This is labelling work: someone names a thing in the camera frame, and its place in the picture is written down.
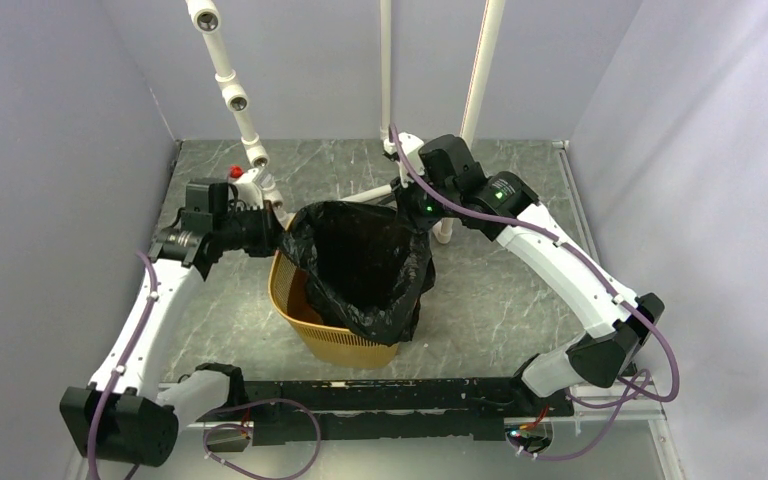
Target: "gray wall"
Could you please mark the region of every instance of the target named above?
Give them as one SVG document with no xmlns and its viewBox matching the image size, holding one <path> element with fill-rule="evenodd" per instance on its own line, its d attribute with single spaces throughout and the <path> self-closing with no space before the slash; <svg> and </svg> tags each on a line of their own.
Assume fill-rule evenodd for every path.
<svg viewBox="0 0 768 480">
<path fill-rule="evenodd" d="M 98 2 L 0 0 L 0 479 L 58 479 L 58 413 L 124 323 L 174 142 Z"/>
<path fill-rule="evenodd" d="M 239 136 L 183 0 L 104 0 L 176 138 Z M 370 138 L 380 118 L 377 0 L 217 0 L 264 138 Z M 478 136 L 569 138 L 640 0 L 510 1 Z M 394 120 L 460 128 L 480 0 L 393 2 Z"/>
<path fill-rule="evenodd" d="M 604 263 L 667 304 L 688 478 L 768 478 L 768 1 L 644 2 L 572 162 Z"/>
</svg>

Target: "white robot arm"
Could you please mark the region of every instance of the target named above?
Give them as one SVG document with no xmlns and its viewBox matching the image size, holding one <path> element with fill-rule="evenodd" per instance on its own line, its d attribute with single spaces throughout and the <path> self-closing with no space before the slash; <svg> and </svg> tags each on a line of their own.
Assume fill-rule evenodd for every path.
<svg viewBox="0 0 768 480">
<path fill-rule="evenodd" d="M 240 368 L 221 364 L 200 365 L 160 392 L 163 354 L 222 254 L 271 256 L 284 229 L 271 202 L 243 183 L 191 180 L 185 202 L 175 223 L 155 236 L 140 294 L 110 353 L 86 388 L 69 387 L 61 398 L 61 416 L 91 469 L 97 458 L 159 466 L 180 430 L 217 407 L 247 401 Z"/>
<path fill-rule="evenodd" d="M 638 295 L 608 275 L 558 226 L 521 178 L 510 172 L 486 177 L 461 138 L 444 135 L 423 143 L 401 133 L 399 139 L 402 155 L 390 157 L 406 160 L 408 165 L 399 161 L 400 167 L 438 197 L 417 183 L 405 186 L 404 178 L 394 180 L 402 218 L 423 231 L 444 217 L 459 218 L 466 227 L 480 230 L 534 269 L 584 327 L 569 343 L 523 364 L 515 374 L 522 400 L 540 403 L 582 382 L 609 387 L 648 338 L 649 329 L 635 314 L 654 324 L 663 313 L 657 295 Z M 417 162 L 424 174 L 417 172 Z"/>
</svg>

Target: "gray marble surface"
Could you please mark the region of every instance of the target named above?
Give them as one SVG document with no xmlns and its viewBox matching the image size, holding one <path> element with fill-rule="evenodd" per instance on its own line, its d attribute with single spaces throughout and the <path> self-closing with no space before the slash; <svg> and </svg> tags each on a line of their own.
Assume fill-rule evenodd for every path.
<svg viewBox="0 0 768 480">
<path fill-rule="evenodd" d="M 264 146 L 290 211 L 384 185 L 396 175 L 378 140 L 280 140 Z M 550 142 L 480 140 L 473 154 L 485 172 L 521 176 L 581 244 Z M 158 224 L 171 223 L 190 178 L 222 177 L 233 164 L 247 166 L 239 142 L 184 142 Z M 456 222 L 448 245 L 433 240 L 432 245 L 436 286 L 422 297 L 414 340 L 402 343 L 387 367 L 351 369 L 317 360 L 272 308 L 271 259 L 232 252 L 213 267 L 185 311 L 170 343 L 164 381 L 208 361 L 238 365 L 250 380 L 508 376 L 530 356 L 581 331 L 570 309 L 537 274 L 481 233 Z"/>
</svg>

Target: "plastic bag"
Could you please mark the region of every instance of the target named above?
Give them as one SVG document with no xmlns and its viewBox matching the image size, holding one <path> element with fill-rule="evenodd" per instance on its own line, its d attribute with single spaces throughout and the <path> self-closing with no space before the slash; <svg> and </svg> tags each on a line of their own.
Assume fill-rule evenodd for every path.
<svg viewBox="0 0 768 480">
<path fill-rule="evenodd" d="M 279 249 L 307 272 L 305 292 L 325 325 L 371 342 L 413 338 L 419 297 L 434 286 L 427 233 L 389 207 L 319 202 L 299 211 Z"/>
</svg>

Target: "purple cable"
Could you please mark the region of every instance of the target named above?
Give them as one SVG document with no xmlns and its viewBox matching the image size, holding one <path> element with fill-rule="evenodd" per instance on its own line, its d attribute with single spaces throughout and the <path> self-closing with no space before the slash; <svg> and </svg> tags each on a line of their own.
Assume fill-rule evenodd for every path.
<svg viewBox="0 0 768 480">
<path fill-rule="evenodd" d="M 631 377 L 630 381 L 634 382 L 641 375 L 646 377 L 643 379 L 643 383 L 642 383 L 642 385 L 645 387 L 652 378 L 651 375 L 649 374 L 649 370 L 646 370 L 645 368 L 635 373 L 634 376 Z M 628 395 L 630 391 L 631 391 L 631 387 L 626 386 L 625 391 L 623 392 L 623 397 Z M 593 450 L 593 448 L 595 448 L 596 445 L 598 445 L 603 438 L 605 438 L 605 435 L 608 434 L 608 430 L 611 429 L 611 426 L 614 424 L 614 421 L 617 419 L 617 416 L 620 414 L 621 409 L 622 409 L 622 403 L 617 403 L 616 408 L 614 408 L 614 412 L 611 414 L 610 418 L 608 418 L 608 421 L 602 427 L 602 430 L 599 431 L 599 434 L 596 435 L 593 438 L 593 440 L 591 440 L 590 443 L 588 443 L 587 446 L 582 448 L 581 450 L 575 453 L 567 454 L 567 455 L 540 455 L 537 453 L 533 453 L 531 454 L 532 458 L 534 458 L 535 460 L 545 460 L 547 462 L 565 462 L 567 460 L 572 460 L 574 458 L 578 458 L 582 455 L 587 454 L 590 450 Z M 511 442 L 510 438 L 508 439 L 508 443 L 511 443 L 511 445 L 513 445 L 513 442 Z"/>
<path fill-rule="evenodd" d="M 288 475 L 286 477 L 279 477 L 279 478 L 272 478 L 272 477 L 264 477 L 261 475 L 258 475 L 256 473 L 250 472 L 242 467 L 239 467 L 231 462 L 226 461 L 219 455 L 216 455 L 215 453 L 211 452 L 207 445 L 207 438 L 210 436 L 211 433 L 213 433 L 216 430 L 221 429 L 236 429 L 236 430 L 246 430 L 246 427 L 243 427 L 242 425 L 236 424 L 236 423 L 223 423 L 221 425 L 217 425 L 207 431 L 204 432 L 204 439 L 202 440 L 202 444 L 204 445 L 204 453 L 207 454 L 207 457 L 211 458 L 212 460 L 220 463 L 221 465 L 224 465 L 231 470 L 234 470 L 237 473 L 242 473 L 243 475 L 254 478 L 255 480 L 293 480 L 295 478 L 299 478 L 300 476 L 304 475 L 305 472 L 307 472 L 310 467 L 313 466 L 313 462 L 316 461 L 316 457 L 319 456 L 319 449 L 322 446 L 322 430 L 319 427 L 319 421 L 316 420 L 316 416 L 313 415 L 313 412 L 310 411 L 307 407 L 302 405 L 299 402 L 296 402 L 294 400 L 288 400 L 286 398 L 269 398 L 266 400 L 258 400 L 256 402 L 250 402 L 246 403 L 245 405 L 238 405 L 234 407 L 227 407 L 227 408 L 217 408 L 215 410 L 212 410 L 210 413 L 227 413 L 227 412 L 235 412 L 238 410 L 245 410 L 247 408 L 257 407 L 259 405 L 266 405 L 267 403 L 286 403 L 288 405 L 292 405 L 302 412 L 305 413 L 308 417 L 310 417 L 310 421 L 313 422 L 313 428 L 316 430 L 316 446 L 313 450 L 313 455 L 310 457 L 310 460 L 308 460 L 307 464 L 301 468 L 298 472 Z"/>
<path fill-rule="evenodd" d="M 643 371 L 649 372 L 649 369 L 641 368 L 640 371 L 641 372 L 643 372 Z M 630 400 L 636 399 L 641 394 L 641 392 L 634 392 L 634 393 L 632 393 L 629 396 L 625 396 L 623 394 L 623 396 L 621 396 L 618 400 L 614 400 L 614 401 L 611 401 L 611 402 L 608 402 L 608 403 L 590 403 L 590 402 L 585 402 L 584 400 L 582 400 L 582 399 L 576 397 L 575 395 L 573 395 L 570 392 L 569 388 L 566 388 L 564 390 L 564 393 L 566 393 L 567 398 L 569 398 L 571 401 L 573 401 L 573 402 L 575 402 L 575 403 L 577 403 L 577 404 L 579 404 L 579 405 L 581 405 L 583 407 L 592 408 L 594 410 L 600 410 L 600 409 L 603 409 L 603 408 L 611 408 L 611 407 L 615 407 L 617 405 L 622 405 L 625 402 L 628 402 Z"/>
<path fill-rule="evenodd" d="M 143 252 L 137 252 L 137 256 L 142 260 L 145 266 L 146 272 L 148 272 L 148 280 L 150 285 L 150 294 L 157 291 L 157 273 L 154 271 L 154 266 L 151 264 L 151 260 Z M 137 322 L 137 328 L 134 329 L 134 333 L 131 335 L 128 344 L 125 345 L 125 349 L 122 350 L 122 354 L 119 356 L 119 362 L 117 367 L 124 367 L 128 363 L 131 353 L 137 346 L 137 342 L 140 340 L 140 336 L 145 330 L 148 318 L 151 316 L 151 309 L 154 308 L 154 302 L 157 300 L 151 296 L 146 297 L 146 304 L 143 307 L 143 313 L 140 315 L 140 320 Z M 119 381 L 121 374 L 116 370 L 110 372 L 110 380 L 107 382 L 107 386 L 104 391 L 101 392 L 101 397 L 98 399 L 98 405 L 95 407 L 92 421 L 90 422 L 90 433 L 87 438 L 87 461 L 90 467 L 90 477 L 93 480 L 101 480 L 98 475 L 98 459 L 96 458 L 96 439 L 98 438 L 98 425 L 101 423 L 101 415 L 104 412 L 104 406 L 107 404 L 107 400 L 110 398 L 110 394 L 113 393 L 113 389 L 116 387 L 116 382 Z M 137 472 L 138 465 L 134 465 L 128 475 L 125 476 L 125 480 L 130 480 Z"/>
</svg>

